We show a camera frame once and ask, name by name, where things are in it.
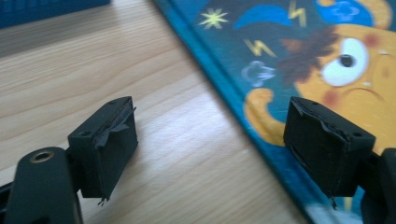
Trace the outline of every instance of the book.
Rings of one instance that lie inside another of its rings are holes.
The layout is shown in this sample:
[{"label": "book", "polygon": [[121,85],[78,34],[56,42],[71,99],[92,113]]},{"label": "book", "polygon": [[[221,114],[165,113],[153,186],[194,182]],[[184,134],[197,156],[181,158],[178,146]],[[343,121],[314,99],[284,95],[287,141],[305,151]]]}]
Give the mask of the book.
[{"label": "book", "polygon": [[319,102],[396,147],[395,1],[154,0],[290,197],[312,223],[362,223],[320,191],[283,131],[291,96]]}]

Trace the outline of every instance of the cartoon character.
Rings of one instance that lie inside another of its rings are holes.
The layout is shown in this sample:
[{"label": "cartoon character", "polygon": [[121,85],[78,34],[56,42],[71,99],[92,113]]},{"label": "cartoon character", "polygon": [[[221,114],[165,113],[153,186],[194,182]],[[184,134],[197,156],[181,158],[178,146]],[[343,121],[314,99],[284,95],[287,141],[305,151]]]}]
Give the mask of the cartoon character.
[{"label": "cartoon character", "polygon": [[[285,85],[375,135],[377,154],[396,147],[396,33],[340,24],[297,46],[277,68]],[[269,89],[254,89],[244,111],[261,138],[283,146],[285,124],[268,109],[273,97]]]}]

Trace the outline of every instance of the black bracket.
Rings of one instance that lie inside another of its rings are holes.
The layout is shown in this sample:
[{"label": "black bracket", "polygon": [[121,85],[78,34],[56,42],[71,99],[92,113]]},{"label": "black bracket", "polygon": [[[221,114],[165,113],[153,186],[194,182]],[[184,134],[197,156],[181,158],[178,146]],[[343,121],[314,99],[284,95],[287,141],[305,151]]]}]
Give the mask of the black bracket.
[{"label": "black bracket", "polygon": [[375,137],[324,105],[291,97],[286,147],[329,198],[365,190],[364,223],[396,223],[396,148],[381,156]]},{"label": "black bracket", "polygon": [[69,148],[24,156],[0,188],[0,223],[82,223],[77,192],[110,198],[137,147],[131,97],[103,105],[68,136]]}]

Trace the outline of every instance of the wooden table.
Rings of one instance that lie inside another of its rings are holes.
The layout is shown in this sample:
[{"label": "wooden table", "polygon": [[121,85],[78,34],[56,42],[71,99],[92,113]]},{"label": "wooden table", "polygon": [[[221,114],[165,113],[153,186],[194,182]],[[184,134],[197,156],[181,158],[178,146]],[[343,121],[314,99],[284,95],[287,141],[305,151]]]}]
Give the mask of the wooden table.
[{"label": "wooden table", "polygon": [[126,95],[139,147],[108,203],[81,200],[85,223],[305,223],[147,0],[0,30],[0,185]]}]

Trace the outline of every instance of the book cover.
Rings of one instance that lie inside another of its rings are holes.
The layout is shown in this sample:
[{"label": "book cover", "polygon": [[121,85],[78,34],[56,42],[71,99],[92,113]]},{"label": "book cover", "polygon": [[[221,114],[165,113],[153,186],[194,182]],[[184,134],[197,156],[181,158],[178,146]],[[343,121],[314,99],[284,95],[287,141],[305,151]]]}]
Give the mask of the book cover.
[{"label": "book cover", "polygon": [[395,1],[154,0],[274,173],[313,223],[362,223],[284,148],[291,96],[319,102],[396,147]]}]

